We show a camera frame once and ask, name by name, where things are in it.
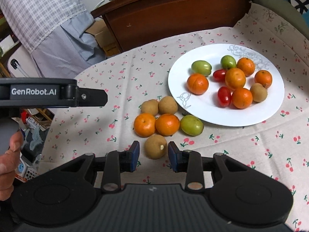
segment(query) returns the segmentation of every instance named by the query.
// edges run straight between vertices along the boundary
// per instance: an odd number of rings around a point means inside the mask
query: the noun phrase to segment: white checkered shirt
[[[82,0],[0,0],[0,8],[29,53],[56,27],[86,11]]]

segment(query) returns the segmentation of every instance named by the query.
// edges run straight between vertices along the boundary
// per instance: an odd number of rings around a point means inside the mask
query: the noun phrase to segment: orange on plate
[[[194,73],[187,80],[188,90],[196,95],[201,95],[205,93],[208,87],[208,79],[202,74]]]
[[[268,89],[272,84],[272,75],[267,70],[259,70],[254,76],[254,82]]]
[[[142,113],[134,120],[134,131],[138,136],[149,137],[155,133],[155,117],[149,113]]]
[[[239,68],[231,68],[225,73],[225,84],[231,89],[243,88],[246,83],[246,76]]]
[[[177,116],[166,113],[157,118],[155,127],[162,136],[170,136],[178,131],[180,121]]]
[[[255,64],[247,57],[239,59],[236,67],[241,69],[246,77],[251,76],[255,71]]]
[[[232,103],[238,109],[249,107],[252,101],[252,93],[246,88],[237,88],[232,94]]]

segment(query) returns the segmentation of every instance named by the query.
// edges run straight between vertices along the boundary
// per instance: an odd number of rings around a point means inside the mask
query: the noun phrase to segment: floral tablecloth
[[[252,48],[279,70],[285,84],[281,108],[260,124],[231,128],[204,123],[202,135],[177,132],[167,141],[202,156],[222,152],[284,183],[294,197],[287,220],[293,230],[309,230],[309,47],[293,26],[257,4],[233,28],[223,27],[163,39],[94,65],[76,77],[80,87],[103,89],[105,107],[60,109],[48,133],[39,173],[87,152],[105,156],[129,149],[145,138],[132,130],[142,102],[169,95],[167,77],[184,53],[206,44],[228,43]],[[179,118],[187,112],[180,109]],[[168,157],[151,160],[141,150],[134,173],[123,173],[122,183],[184,183],[185,173],[174,173]],[[205,173],[206,187],[212,186]]]

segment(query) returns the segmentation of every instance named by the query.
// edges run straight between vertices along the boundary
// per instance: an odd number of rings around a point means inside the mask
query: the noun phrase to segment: white plate
[[[202,95],[191,94],[186,82],[191,75],[191,64],[197,60],[205,60],[212,66],[212,73],[221,69],[220,60],[224,55],[231,55],[236,62],[242,58],[250,58],[256,65],[255,73],[268,70],[272,75],[272,85],[268,88],[268,97],[264,102],[253,103],[246,109],[237,109],[231,104],[221,108],[217,102],[217,92],[225,83],[213,80],[208,76],[209,88]],[[247,77],[245,88],[254,84],[254,75]],[[188,113],[209,123],[224,126],[248,126],[260,123],[273,116],[280,108],[284,98],[284,84],[277,68],[263,55],[244,46],[231,44],[211,44],[193,49],[181,56],[172,66],[168,76],[168,87],[177,103]]]

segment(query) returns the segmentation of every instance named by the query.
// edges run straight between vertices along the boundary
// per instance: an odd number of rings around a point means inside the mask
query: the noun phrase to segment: blue smiley face sticker
[[[23,163],[20,163],[20,164],[18,165],[18,171],[19,171],[20,173],[22,173],[23,170],[24,170],[24,164],[23,164]]]

